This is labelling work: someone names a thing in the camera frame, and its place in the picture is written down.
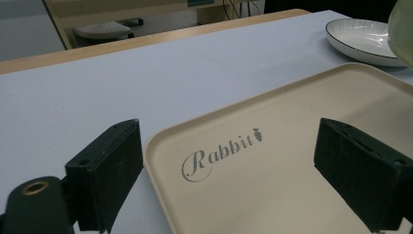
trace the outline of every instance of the printed logo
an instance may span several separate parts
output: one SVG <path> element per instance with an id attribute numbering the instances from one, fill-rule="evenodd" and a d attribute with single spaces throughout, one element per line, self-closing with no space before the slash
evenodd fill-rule
<path id="1" fill-rule="evenodd" d="M 215 163 L 235 155 L 242 150 L 247 150 L 251 146 L 262 141 L 262 134 L 259 129 L 253 129 L 253 137 L 238 136 L 224 144 L 219 144 L 214 150 L 205 152 L 198 150 L 190 154 L 182 163 L 182 176 L 189 182 L 199 182 L 206 179 L 212 172 Z"/>

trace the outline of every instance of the white table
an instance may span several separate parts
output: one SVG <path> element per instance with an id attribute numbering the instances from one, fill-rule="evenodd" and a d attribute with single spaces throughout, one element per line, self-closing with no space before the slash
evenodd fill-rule
<path id="1" fill-rule="evenodd" d="M 156 132 L 345 62 L 324 26 L 334 12 L 260 23 L 0 76 L 0 207 L 19 184 L 64 164 L 111 125 Z M 379 67 L 413 83 L 407 68 Z M 113 233 L 169 233 L 145 170 Z"/>

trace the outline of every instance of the chair seat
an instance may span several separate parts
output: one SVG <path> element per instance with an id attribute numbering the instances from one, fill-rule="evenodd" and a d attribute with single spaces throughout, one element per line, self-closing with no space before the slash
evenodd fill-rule
<path id="1" fill-rule="evenodd" d="M 75 27 L 73 30 L 79 36 L 89 39 L 111 39 L 126 35 L 132 37 L 131 29 L 116 21 Z"/>

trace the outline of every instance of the tray rim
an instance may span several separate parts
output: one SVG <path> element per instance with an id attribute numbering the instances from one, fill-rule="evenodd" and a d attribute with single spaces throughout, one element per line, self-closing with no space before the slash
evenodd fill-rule
<path id="1" fill-rule="evenodd" d="M 285 85 L 282 85 L 280 87 L 274 88 L 273 90 L 252 96 L 252 97 L 247 97 L 244 99 L 241 99 L 239 101 L 235 101 L 233 103 L 230 103 L 228 105 L 225 105 L 223 107 L 217 108 L 215 110 L 209 111 L 205 114 L 190 118 L 188 120 L 185 121 L 181 121 L 177 124 L 174 124 L 172 126 L 169 126 L 167 128 L 163 128 L 159 131 L 157 131 L 153 136 L 150 137 L 150 139 L 147 141 L 147 143 L 144 146 L 144 150 L 143 150 L 143 164 L 144 164 L 144 168 L 146 169 L 148 175 L 149 175 L 149 179 L 151 181 L 151 184 L 155 190 L 156 196 L 158 198 L 159 203 L 161 204 L 161 208 L 163 210 L 164 216 L 167 219 L 167 222 L 169 224 L 169 228 L 172 231 L 172 233 L 177 234 L 179 233 L 176 229 L 176 226 L 174 224 L 174 222 L 172 221 L 172 218 L 169 214 L 169 209 L 167 206 L 167 202 L 163 199 L 163 195 L 162 192 L 160 191 L 160 186 L 157 183 L 155 176 L 154 176 L 154 172 L 153 169 L 149 166 L 149 159 L 148 159 L 148 154 L 149 152 L 152 150 L 153 145 L 156 144 L 156 142 L 162 141 L 163 138 L 167 135 L 170 135 L 170 133 L 173 133 L 175 131 L 179 131 L 179 129 L 183 126 L 183 125 L 191 125 L 194 122 L 204 122 L 204 120 L 208 120 L 210 119 L 210 116 L 213 115 L 222 115 L 223 111 L 230 111 L 231 109 L 237 109 L 239 106 L 241 105 L 245 105 L 248 102 L 255 102 L 257 99 L 263 98 L 264 96 L 273 96 L 274 92 L 277 92 L 277 94 L 282 94 L 285 92 L 288 92 L 289 90 L 293 90 L 295 87 L 297 86 L 302 86 L 303 84 L 306 83 L 311 83 L 313 82 L 313 80 L 318 80 L 318 79 L 325 79 L 326 76 L 328 76 L 329 74 L 335 74 L 335 73 L 339 73 L 339 72 L 343 72 L 346 70 L 358 70 L 358 71 L 367 71 L 367 72 L 371 72 L 370 74 L 374 74 L 377 75 L 378 79 L 386 79 L 387 82 L 392 82 L 393 85 L 397 86 L 398 88 L 403 88 L 403 90 L 409 91 L 410 93 L 413 94 L 413 86 L 403 80 L 400 80 L 396 77 L 394 77 L 393 75 L 380 70 L 379 68 L 376 68 L 372 65 L 369 64 L 364 64 L 364 63 L 360 63 L 360 62 L 347 62 L 344 64 L 341 64 L 339 66 L 324 70 L 320 73 L 305 77 L 303 79 L 300 79 L 298 81 L 294 81 Z"/>

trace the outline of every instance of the wooden table edge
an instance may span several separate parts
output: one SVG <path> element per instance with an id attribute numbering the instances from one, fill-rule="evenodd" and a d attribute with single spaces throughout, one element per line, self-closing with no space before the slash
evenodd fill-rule
<path id="1" fill-rule="evenodd" d="M 195 27 L 178 29 L 170 32 L 162 32 L 153 35 L 136 37 L 128 40 L 121 40 L 68 51 L 44 54 L 40 56 L 6 60 L 0 62 L 0 74 L 7 74 L 11 72 L 53 65 L 77 59 L 86 59 L 110 53 L 120 52 L 124 50 L 134 49 L 138 47 L 154 45 L 157 43 L 192 37 L 196 35 L 202 35 L 231 28 L 253 25 L 261 22 L 287 19 L 306 14 L 309 14 L 309 12 L 300 9 L 293 9 L 250 18 L 233 19 L 212 24 L 199 25 Z"/>

